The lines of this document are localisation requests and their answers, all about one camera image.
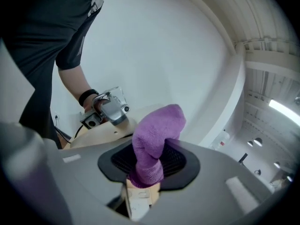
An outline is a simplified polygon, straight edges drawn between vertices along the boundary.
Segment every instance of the ceiling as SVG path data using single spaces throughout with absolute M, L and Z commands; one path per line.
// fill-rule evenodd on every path
M 300 43 L 274 0 L 203 0 L 232 42 L 246 49 L 243 127 L 273 141 L 270 152 L 298 162 L 300 128 L 269 107 L 275 99 L 300 114 Z

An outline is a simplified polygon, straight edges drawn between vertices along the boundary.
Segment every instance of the short sleeve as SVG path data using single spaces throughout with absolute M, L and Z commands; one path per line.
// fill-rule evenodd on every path
M 101 9 L 91 14 L 72 36 L 68 45 L 60 51 L 55 61 L 61 70 L 75 68 L 80 65 L 85 36 Z

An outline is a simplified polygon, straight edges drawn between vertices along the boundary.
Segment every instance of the white label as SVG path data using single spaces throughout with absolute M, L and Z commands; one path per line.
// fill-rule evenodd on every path
M 79 154 L 63 158 L 65 163 L 70 163 L 70 162 L 73 162 L 73 161 L 78 160 L 78 159 L 81 159 L 81 156 Z

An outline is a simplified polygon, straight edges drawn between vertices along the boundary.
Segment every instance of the fabric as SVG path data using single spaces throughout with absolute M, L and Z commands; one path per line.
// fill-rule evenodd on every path
M 178 139 L 186 124 L 179 105 L 168 105 L 148 114 L 139 123 L 132 137 L 137 163 L 129 180 L 138 188 L 148 188 L 164 178 L 159 160 L 165 139 Z
M 92 0 L 14 0 L 3 40 L 35 92 L 20 123 L 61 148 L 50 113 L 54 61 L 59 69 L 80 65 L 84 38 L 100 9 L 88 16 Z
M 98 9 L 100 9 L 103 5 L 103 0 L 92 0 L 91 2 L 91 9 L 88 13 L 88 16 L 90 16 L 92 13 L 95 13 Z

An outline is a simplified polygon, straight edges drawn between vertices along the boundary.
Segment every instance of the black grille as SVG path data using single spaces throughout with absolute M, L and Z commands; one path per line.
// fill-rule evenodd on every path
M 179 172 L 186 164 L 184 155 L 169 145 L 164 146 L 163 154 L 159 160 L 163 166 L 165 178 Z M 131 170 L 135 169 L 137 162 L 132 144 L 113 154 L 111 161 L 115 167 L 128 175 Z

